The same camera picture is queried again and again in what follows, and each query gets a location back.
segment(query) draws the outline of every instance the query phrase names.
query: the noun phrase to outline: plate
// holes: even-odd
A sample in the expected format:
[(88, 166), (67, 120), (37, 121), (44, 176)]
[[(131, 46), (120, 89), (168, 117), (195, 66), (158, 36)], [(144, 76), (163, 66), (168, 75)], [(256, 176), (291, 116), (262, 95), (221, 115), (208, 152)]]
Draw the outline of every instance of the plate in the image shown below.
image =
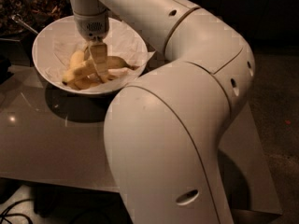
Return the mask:
[(98, 96), (119, 91), (137, 79), (144, 71), (151, 53), (141, 36), (123, 21), (109, 18), (107, 43), (108, 55), (120, 56), (136, 70), (128, 69), (125, 76), (86, 90), (73, 90), (62, 83), (64, 71), (76, 49), (83, 48), (86, 41), (79, 34), (74, 16), (59, 19), (45, 27), (33, 44), (33, 61), (37, 72), (50, 84), (64, 91), (81, 95)]

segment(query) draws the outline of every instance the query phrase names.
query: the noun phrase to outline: dark floor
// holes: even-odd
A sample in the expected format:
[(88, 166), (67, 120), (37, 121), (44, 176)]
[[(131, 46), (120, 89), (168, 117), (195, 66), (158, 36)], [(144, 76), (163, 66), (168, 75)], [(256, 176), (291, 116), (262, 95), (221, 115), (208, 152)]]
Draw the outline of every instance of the dark floor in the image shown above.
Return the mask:
[[(249, 103), (283, 210), (283, 215), (271, 224), (296, 224), (299, 222), (299, 48), (255, 47), (254, 53), (258, 70)], [(68, 196), (70, 192), (64, 196), (58, 193), (63, 197), (63, 205), (60, 209), (54, 208), (46, 218), (34, 214), (32, 202), (22, 203), (15, 210), (27, 213), (35, 224), (99, 223), (99, 220), (109, 223), (109, 219), (113, 219), (111, 223), (125, 224), (116, 218), (127, 220), (118, 195), (108, 198), (105, 193), (98, 194), (96, 200), (104, 200), (111, 206), (97, 206), (103, 212), (95, 213), (91, 203), (84, 205), (84, 201), (72, 200)], [(28, 197), (33, 197), (32, 187), (22, 185), (6, 203), (0, 204), (0, 212), (9, 204)], [(48, 206), (42, 204), (38, 207), (47, 210)], [(92, 211), (82, 213), (86, 208)], [(74, 217), (78, 217), (76, 222), (72, 222)], [(28, 223), (23, 217), (10, 220)]]

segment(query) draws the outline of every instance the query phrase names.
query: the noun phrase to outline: white bowl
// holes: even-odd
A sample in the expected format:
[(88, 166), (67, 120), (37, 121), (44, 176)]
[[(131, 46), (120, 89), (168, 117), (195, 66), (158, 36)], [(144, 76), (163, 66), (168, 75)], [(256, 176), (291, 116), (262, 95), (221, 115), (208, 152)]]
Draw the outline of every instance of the white bowl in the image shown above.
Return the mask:
[(38, 73), (50, 84), (81, 95), (104, 95), (118, 91), (129, 82), (138, 78), (144, 71), (150, 54), (140, 35), (128, 24), (109, 18), (110, 29), (105, 42), (108, 55), (120, 56), (130, 65), (139, 66), (129, 70), (118, 79), (100, 84), (86, 90), (73, 90), (62, 83), (62, 76), (68, 67), (73, 52), (85, 45), (78, 33), (74, 17), (65, 17), (45, 27), (36, 37), (33, 45), (33, 61)]

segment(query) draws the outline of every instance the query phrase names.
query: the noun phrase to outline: floor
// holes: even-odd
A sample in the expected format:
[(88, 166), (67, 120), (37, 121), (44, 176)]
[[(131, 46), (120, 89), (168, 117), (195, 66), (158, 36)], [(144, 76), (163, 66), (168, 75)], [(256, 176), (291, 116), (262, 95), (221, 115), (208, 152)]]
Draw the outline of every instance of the floor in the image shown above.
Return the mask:
[[(283, 210), (271, 224), (295, 224), (299, 219), (299, 48), (257, 46), (254, 53), (258, 70), (249, 103)], [(47, 193), (46, 202), (36, 199), (39, 192)], [(9, 213), (26, 215), (32, 222), (16, 216), (7, 218), (10, 223), (130, 223), (118, 194), (28, 183), (21, 183), (0, 204), (0, 213), (28, 198), (35, 201), (20, 203)], [(1, 223), (9, 222), (0, 217)]]

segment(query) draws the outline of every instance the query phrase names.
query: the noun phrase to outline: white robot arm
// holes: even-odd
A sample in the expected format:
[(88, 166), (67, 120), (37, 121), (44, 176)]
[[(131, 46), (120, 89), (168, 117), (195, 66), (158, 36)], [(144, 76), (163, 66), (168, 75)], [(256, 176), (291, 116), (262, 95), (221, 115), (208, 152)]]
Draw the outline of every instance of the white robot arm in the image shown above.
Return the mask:
[(254, 77), (248, 43), (187, 0), (71, 4), (86, 39), (105, 37), (108, 7), (170, 61), (128, 84), (107, 111), (109, 167), (132, 221), (234, 223), (217, 152)]

